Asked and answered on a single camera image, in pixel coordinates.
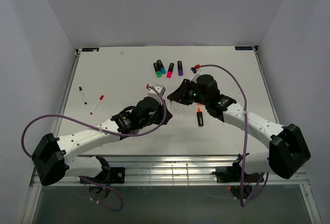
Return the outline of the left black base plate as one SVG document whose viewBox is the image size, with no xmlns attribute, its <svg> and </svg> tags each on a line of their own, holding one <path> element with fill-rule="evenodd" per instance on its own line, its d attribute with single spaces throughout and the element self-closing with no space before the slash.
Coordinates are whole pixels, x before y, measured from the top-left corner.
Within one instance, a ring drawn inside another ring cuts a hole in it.
<svg viewBox="0 0 330 224">
<path fill-rule="evenodd" d="M 106 167 L 95 177 L 83 176 L 83 178 L 100 184 L 123 184 L 125 182 L 125 167 Z"/>
</svg>

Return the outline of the aluminium frame rail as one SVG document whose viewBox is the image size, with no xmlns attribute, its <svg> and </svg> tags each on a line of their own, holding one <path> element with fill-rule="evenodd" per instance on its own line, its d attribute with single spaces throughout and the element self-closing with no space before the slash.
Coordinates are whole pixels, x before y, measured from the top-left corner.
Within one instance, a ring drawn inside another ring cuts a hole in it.
<svg viewBox="0 0 330 224">
<path fill-rule="evenodd" d="M 109 164 L 110 170 L 116 172 L 117 179 L 113 185 L 121 186 L 215 186 L 239 185 L 238 182 L 218 183 L 217 176 L 213 174 L 217 167 L 229 167 L 237 155 L 234 156 L 103 156 Z M 90 156 L 81 156 L 73 159 L 73 166 L 87 166 L 87 172 L 74 169 L 55 183 L 47 186 L 70 186 L 79 184 L 78 176 L 89 176 L 92 169 L 101 171 L 101 164 L 97 159 L 92 164 Z M 290 179 L 282 179 L 269 172 L 268 185 L 307 185 L 309 178 L 304 167 L 299 169 Z"/>
</svg>

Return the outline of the green cap black highlighter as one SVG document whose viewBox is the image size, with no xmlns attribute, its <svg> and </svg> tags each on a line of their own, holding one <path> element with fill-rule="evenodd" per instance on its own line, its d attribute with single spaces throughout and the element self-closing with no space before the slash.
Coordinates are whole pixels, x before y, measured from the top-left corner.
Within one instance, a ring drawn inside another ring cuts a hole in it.
<svg viewBox="0 0 330 224">
<path fill-rule="evenodd" d="M 162 73 L 160 71 L 160 68 L 158 66 L 158 63 L 153 63 L 153 67 L 154 67 L 154 70 L 155 70 L 155 74 L 157 77 L 161 77 L 162 76 Z"/>
</svg>

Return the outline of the purple cap black highlighter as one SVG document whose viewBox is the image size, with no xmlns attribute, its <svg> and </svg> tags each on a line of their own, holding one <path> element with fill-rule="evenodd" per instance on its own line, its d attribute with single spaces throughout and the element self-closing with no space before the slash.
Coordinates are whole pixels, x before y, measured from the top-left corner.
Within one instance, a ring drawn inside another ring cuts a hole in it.
<svg viewBox="0 0 330 224">
<path fill-rule="evenodd" d="M 182 61 L 180 61 L 180 60 L 177 62 L 177 69 L 178 69 L 178 75 L 183 76 L 183 74 L 184 74 L 183 64 L 182 64 Z"/>
</svg>

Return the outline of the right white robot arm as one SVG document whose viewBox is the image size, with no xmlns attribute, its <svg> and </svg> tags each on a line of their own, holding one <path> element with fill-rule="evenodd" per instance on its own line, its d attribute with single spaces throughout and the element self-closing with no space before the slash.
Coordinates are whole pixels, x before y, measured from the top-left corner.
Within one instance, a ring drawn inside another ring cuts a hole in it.
<svg viewBox="0 0 330 224">
<path fill-rule="evenodd" d="M 263 172 L 272 172 L 289 179 L 311 158 L 298 126 L 283 126 L 244 111 L 236 100 L 220 93 L 211 75 L 199 75 L 191 81 L 183 80 L 168 95 L 168 100 L 183 105 L 199 103 L 205 106 L 212 117 L 247 131 L 267 148 L 267 152 L 248 154 L 246 157 L 240 155 L 234 161 L 231 168 L 238 181 L 245 181 L 252 174 Z"/>
</svg>

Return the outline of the orange black highlighter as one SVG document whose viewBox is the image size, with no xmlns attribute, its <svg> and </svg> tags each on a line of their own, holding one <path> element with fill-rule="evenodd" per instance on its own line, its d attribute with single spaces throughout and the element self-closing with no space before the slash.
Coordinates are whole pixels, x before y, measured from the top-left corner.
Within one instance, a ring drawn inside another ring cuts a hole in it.
<svg viewBox="0 0 330 224">
<path fill-rule="evenodd" d="M 196 116 L 197 116 L 198 126 L 204 126 L 203 112 L 200 107 L 198 107 L 197 109 Z"/>
</svg>

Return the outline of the blue corner label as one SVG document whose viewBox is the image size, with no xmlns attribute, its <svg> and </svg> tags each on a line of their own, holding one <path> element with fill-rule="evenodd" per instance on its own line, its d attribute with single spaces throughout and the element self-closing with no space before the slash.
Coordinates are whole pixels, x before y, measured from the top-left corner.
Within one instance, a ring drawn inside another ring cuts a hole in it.
<svg viewBox="0 0 330 224">
<path fill-rule="evenodd" d="M 235 46 L 236 51 L 252 51 L 252 46 Z"/>
<path fill-rule="evenodd" d="M 85 47 L 82 48 L 81 51 L 82 52 L 98 52 L 99 51 L 99 47 Z"/>
</svg>

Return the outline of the pink cap black highlighter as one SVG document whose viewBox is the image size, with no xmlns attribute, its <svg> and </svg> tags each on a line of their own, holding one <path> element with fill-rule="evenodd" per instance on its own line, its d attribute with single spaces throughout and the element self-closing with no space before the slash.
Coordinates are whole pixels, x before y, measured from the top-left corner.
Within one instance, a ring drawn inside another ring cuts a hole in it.
<svg viewBox="0 0 330 224">
<path fill-rule="evenodd" d="M 169 64 L 169 68 L 168 68 L 168 71 L 167 71 L 167 78 L 171 78 L 172 77 L 173 69 L 174 69 L 174 63 L 171 62 Z"/>
</svg>

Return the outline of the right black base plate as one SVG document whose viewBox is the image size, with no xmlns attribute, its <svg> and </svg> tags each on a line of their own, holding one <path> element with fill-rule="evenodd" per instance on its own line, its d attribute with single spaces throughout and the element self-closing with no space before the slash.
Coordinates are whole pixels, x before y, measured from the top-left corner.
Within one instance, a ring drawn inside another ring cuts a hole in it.
<svg viewBox="0 0 330 224">
<path fill-rule="evenodd" d="M 212 175 L 216 176 L 216 181 L 218 183 L 237 183 L 241 182 L 241 169 L 237 169 L 234 166 L 227 166 L 222 167 L 218 166 L 216 167 L 215 171 L 211 173 Z M 256 183 L 261 174 L 259 173 L 253 173 L 253 174 L 244 174 L 243 182 L 244 184 L 247 183 Z"/>
</svg>

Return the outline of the red cap white marker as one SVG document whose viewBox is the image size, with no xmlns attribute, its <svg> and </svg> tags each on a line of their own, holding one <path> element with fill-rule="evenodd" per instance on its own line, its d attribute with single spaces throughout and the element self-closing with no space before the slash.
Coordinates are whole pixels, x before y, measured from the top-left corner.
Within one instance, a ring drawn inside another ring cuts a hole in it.
<svg viewBox="0 0 330 224">
<path fill-rule="evenodd" d="M 101 95 L 98 99 L 98 101 L 96 102 L 96 104 L 93 106 L 93 108 L 90 111 L 90 114 L 94 114 L 94 112 L 96 111 L 96 109 L 98 108 L 98 106 L 100 105 L 101 101 L 103 100 L 104 96 Z"/>
</svg>

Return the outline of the left blue corner label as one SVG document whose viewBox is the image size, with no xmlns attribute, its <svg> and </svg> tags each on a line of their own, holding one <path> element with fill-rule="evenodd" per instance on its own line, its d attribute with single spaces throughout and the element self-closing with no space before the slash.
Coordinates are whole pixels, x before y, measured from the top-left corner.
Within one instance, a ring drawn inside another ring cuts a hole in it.
<svg viewBox="0 0 330 224">
<path fill-rule="evenodd" d="M 98 52 L 99 51 L 99 47 L 85 47 L 82 48 L 81 51 L 82 52 Z"/>
</svg>

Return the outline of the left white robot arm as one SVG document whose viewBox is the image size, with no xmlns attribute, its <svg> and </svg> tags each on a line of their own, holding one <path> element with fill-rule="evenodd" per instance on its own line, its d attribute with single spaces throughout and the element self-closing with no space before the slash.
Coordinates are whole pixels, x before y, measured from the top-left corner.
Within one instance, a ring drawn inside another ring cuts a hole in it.
<svg viewBox="0 0 330 224">
<path fill-rule="evenodd" d="M 78 133 L 55 137 L 44 135 L 31 159 L 43 186 L 57 183 L 64 177 L 85 176 L 97 182 L 109 178 L 109 166 L 100 156 L 82 157 L 94 148 L 128 137 L 142 136 L 150 125 L 166 125 L 173 117 L 168 108 L 152 97 L 145 97 L 105 122 Z"/>
</svg>

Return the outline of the black cap white marker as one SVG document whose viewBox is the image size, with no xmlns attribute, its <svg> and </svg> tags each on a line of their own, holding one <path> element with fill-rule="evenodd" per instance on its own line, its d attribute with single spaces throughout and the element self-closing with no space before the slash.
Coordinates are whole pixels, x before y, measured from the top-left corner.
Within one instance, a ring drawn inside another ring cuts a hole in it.
<svg viewBox="0 0 330 224">
<path fill-rule="evenodd" d="M 80 95 L 81 95 L 81 97 L 82 97 L 82 100 L 83 100 L 84 104 L 87 105 L 87 100 L 86 100 L 86 97 L 85 97 L 85 95 L 84 95 L 84 92 L 83 92 L 82 87 L 79 86 L 78 88 L 79 88 L 79 92 L 80 92 Z"/>
</svg>

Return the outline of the blue cap black highlighter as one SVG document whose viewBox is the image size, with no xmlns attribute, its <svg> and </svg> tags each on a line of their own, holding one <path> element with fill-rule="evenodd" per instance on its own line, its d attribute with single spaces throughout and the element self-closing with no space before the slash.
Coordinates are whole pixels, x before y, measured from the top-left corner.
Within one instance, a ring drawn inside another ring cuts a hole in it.
<svg viewBox="0 0 330 224">
<path fill-rule="evenodd" d="M 166 70 L 161 60 L 157 60 L 158 67 L 160 69 L 161 74 L 166 74 Z"/>
</svg>

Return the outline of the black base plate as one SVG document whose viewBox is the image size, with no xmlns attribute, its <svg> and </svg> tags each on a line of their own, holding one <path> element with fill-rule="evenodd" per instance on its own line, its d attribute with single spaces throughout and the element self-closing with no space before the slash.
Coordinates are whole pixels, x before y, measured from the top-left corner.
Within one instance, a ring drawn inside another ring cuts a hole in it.
<svg viewBox="0 0 330 224">
<path fill-rule="evenodd" d="M 237 169 L 234 166 L 227 166 L 222 167 L 218 166 L 216 167 L 215 171 L 211 173 L 212 175 L 216 176 L 216 181 L 218 183 L 237 183 L 241 182 L 241 169 Z M 244 174 L 243 182 L 244 184 L 247 183 L 256 183 L 261 174 L 259 173 L 253 173 L 253 174 Z"/>
<path fill-rule="evenodd" d="M 83 178 L 100 184 L 123 184 L 125 182 L 125 167 L 106 167 L 95 177 L 83 176 Z"/>
</svg>

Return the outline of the right blue corner label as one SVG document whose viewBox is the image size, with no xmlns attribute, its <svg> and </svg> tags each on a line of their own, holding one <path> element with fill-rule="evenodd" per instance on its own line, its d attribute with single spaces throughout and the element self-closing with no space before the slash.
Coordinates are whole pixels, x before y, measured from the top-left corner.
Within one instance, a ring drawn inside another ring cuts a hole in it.
<svg viewBox="0 0 330 224">
<path fill-rule="evenodd" d="M 252 51 L 252 46 L 235 46 L 236 51 Z"/>
</svg>

